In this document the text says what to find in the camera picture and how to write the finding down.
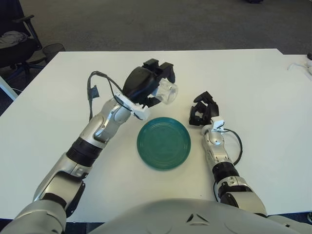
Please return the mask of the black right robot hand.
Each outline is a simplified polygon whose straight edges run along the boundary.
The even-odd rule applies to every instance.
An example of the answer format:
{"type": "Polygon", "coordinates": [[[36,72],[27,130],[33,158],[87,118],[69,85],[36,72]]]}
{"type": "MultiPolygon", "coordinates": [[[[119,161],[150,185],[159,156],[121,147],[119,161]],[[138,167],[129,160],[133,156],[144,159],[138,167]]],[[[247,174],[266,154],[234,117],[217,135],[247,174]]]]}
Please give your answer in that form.
{"type": "Polygon", "coordinates": [[[197,96],[191,107],[189,124],[193,126],[205,126],[211,124],[213,117],[219,116],[219,108],[213,97],[205,91],[197,96]]]}

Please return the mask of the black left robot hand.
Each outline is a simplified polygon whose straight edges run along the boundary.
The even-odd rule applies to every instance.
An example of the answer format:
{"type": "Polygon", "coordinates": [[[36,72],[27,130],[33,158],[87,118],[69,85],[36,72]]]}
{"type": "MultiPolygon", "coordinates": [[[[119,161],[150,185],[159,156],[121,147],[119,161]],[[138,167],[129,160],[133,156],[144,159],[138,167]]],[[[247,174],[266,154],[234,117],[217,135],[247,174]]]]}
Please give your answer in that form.
{"type": "Polygon", "coordinates": [[[169,104],[174,100],[174,65],[150,59],[136,67],[127,77],[122,93],[133,103],[152,107],[160,102],[169,104]]]}

